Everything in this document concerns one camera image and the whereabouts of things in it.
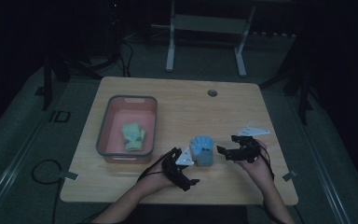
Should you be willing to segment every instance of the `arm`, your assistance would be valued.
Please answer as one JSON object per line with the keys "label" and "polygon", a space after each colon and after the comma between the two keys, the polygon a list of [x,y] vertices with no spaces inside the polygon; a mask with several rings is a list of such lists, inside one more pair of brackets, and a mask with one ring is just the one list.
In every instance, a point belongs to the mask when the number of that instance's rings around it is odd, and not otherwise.
{"label": "arm", "polygon": [[[267,148],[263,142],[258,140],[257,142],[263,148]],[[262,153],[263,156],[266,157],[266,152],[264,150],[262,150]],[[247,161],[236,161],[236,163],[249,174],[257,187],[260,189],[264,197],[265,206],[270,213],[284,223],[295,223],[293,218],[290,216],[287,207],[283,203],[281,194],[275,187],[266,163],[261,158],[257,159],[253,163],[249,163]]]}
{"label": "arm", "polygon": [[[158,164],[150,170],[149,174],[161,170],[161,164]],[[173,186],[173,183],[163,173],[147,175],[125,192],[115,203],[109,205],[92,222],[118,223],[124,221],[144,197],[168,186]]]}

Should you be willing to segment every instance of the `green cloth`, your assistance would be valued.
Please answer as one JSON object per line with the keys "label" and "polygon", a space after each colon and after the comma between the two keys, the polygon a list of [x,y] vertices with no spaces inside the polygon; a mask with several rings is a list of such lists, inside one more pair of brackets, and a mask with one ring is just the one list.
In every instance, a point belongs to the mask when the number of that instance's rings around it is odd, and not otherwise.
{"label": "green cloth", "polygon": [[121,131],[123,132],[126,151],[142,150],[145,130],[141,130],[141,127],[137,122],[123,125]]}

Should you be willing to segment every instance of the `black cable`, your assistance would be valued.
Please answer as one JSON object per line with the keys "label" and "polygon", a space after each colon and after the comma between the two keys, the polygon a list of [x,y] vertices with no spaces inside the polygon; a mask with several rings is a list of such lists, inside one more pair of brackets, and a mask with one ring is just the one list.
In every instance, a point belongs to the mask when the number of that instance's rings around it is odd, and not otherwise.
{"label": "black cable", "polygon": [[112,65],[112,64],[115,64],[117,61],[117,58],[116,57],[113,57],[113,56],[109,56],[107,58],[107,61],[103,62],[103,63],[98,63],[98,64],[94,64],[94,65],[89,65],[89,66],[86,66],[88,69],[91,69],[92,71],[98,71],[100,69],[103,69],[109,65]]}
{"label": "black cable", "polygon": [[263,156],[263,154],[261,154],[261,152],[260,152],[259,156],[260,156],[261,159],[263,159],[263,161],[266,163],[266,165],[267,165],[267,167],[268,167],[268,169],[269,169],[269,172],[271,173],[271,177],[272,177],[272,179],[274,179],[274,178],[275,178],[275,174],[272,172],[271,159],[269,158],[269,153],[267,152],[267,150],[266,150],[264,147],[262,147],[262,146],[260,146],[260,147],[266,152],[267,157],[268,157],[268,160],[266,159],[266,157]]}
{"label": "black cable", "polygon": [[131,74],[130,74],[130,63],[131,63],[131,60],[132,60],[133,49],[132,49],[132,47],[131,47],[129,44],[127,44],[126,42],[123,42],[123,44],[124,44],[125,46],[129,47],[129,49],[130,49],[130,58],[129,58],[128,62],[127,62],[127,71],[126,71],[126,72],[127,72],[128,77],[131,77]]}
{"label": "black cable", "polygon": [[123,64],[123,77],[126,76],[126,64],[124,63],[124,59],[123,59],[123,56],[120,54],[120,60],[121,60],[121,63]]}
{"label": "black cable", "polygon": [[303,217],[301,216],[300,212],[298,211],[297,206],[293,205],[293,207],[295,208],[295,210],[296,210],[296,212],[297,212],[297,216],[298,216],[298,218],[300,218],[301,223],[302,223],[302,224],[305,224],[304,219],[303,219]]}
{"label": "black cable", "polygon": [[93,77],[95,79],[102,79],[103,77],[99,74],[96,74],[91,69],[89,69],[87,66],[81,64],[78,61],[72,60],[71,58],[67,57],[66,55],[59,53],[60,56],[63,57],[65,61],[67,61],[69,64],[72,65],[72,67],[79,69],[80,71],[84,72],[85,74],[89,75],[90,77]]}
{"label": "black cable", "polygon": [[153,173],[149,173],[147,175],[156,175],[156,174],[161,174],[161,173],[164,173],[164,171],[153,172]]}
{"label": "black cable", "polygon": [[114,67],[115,65],[116,65],[116,63],[110,65],[109,67],[105,68],[104,70],[98,71],[98,73],[100,73],[100,74],[101,74],[101,73],[104,73],[104,72],[106,72],[107,70],[109,70],[109,69],[111,69],[112,67]]}
{"label": "black cable", "polygon": [[[37,169],[40,165],[42,165],[43,163],[45,163],[45,162],[53,162],[53,163],[55,163],[55,164],[58,166],[59,174],[58,174],[58,179],[57,179],[57,180],[50,181],[50,182],[46,182],[46,181],[42,181],[42,180],[39,180],[38,178],[36,178],[36,175],[35,175],[36,169]],[[33,181],[35,181],[35,182],[38,183],[38,184],[41,184],[41,185],[54,185],[54,184],[58,184],[58,185],[57,185],[57,191],[56,191],[55,199],[54,199],[53,213],[52,213],[52,219],[51,219],[51,222],[52,222],[53,224],[56,223],[57,203],[58,203],[58,199],[59,199],[59,197],[60,197],[60,190],[61,190],[61,185],[62,185],[62,179],[60,178],[60,173],[61,173],[61,171],[62,171],[61,165],[60,165],[57,161],[52,160],[52,159],[47,159],[47,160],[43,160],[43,161],[39,162],[36,166],[34,166],[34,168],[32,169],[32,172],[31,172],[31,176],[32,176]]]}

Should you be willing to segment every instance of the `floor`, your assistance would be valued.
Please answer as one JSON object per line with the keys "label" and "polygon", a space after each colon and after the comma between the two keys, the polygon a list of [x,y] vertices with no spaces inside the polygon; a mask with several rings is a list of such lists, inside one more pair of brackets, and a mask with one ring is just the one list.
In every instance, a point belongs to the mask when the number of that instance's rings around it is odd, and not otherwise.
{"label": "floor", "polygon": [[[248,75],[239,77],[232,46],[189,44],[191,34],[182,33],[173,71],[167,73],[167,31],[159,27],[153,32],[151,42],[137,34],[125,37],[130,47],[123,46],[121,53],[126,63],[131,58],[132,77],[260,84],[276,74],[294,41],[286,36],[250,35],[243,53]],[[0,223],[48,223],[53,217],[56,223],[76,223],[106,207],[105,203],[55,203],[59,185],[41,185],[32,179],[33,168],[42,160],[53,159],[67,170],[76,150],[99,80],[72,72],[68,83],[54,80],[53,102],[42,111],[43,98],[34,95],[43,85],[40,69],[0,119]],[[99,74],[120,77],[122,64]],[[304,125],[296,114],[298,94],[286,96],[282,91],[286,82],[284,79],[262,93],[288,168],[298,174],[293,181],[299,203],[289,207],[290,212],[298,223],[358,223],[358,174],[337,130],[312,96],[308,125]],[[53,122],[54,111],[70,111],[71,118],[65,123]],[[43,167],[38,177],[54,182],[57,172],[54,166]],[[250,223],[267,222],[258,206],[247,209]]]}

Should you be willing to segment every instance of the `person's left hand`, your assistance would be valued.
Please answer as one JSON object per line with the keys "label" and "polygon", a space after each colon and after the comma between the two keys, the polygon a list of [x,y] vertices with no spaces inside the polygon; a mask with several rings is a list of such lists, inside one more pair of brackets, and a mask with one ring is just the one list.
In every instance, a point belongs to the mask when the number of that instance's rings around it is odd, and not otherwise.
{"label": "person's left hand", "polygon": [[144,195],[150,195],[160,191],[161,189],[174,186],[173,182],[165,176],[162,172],[161,162],[156,164],[144,178],[136,183]]}

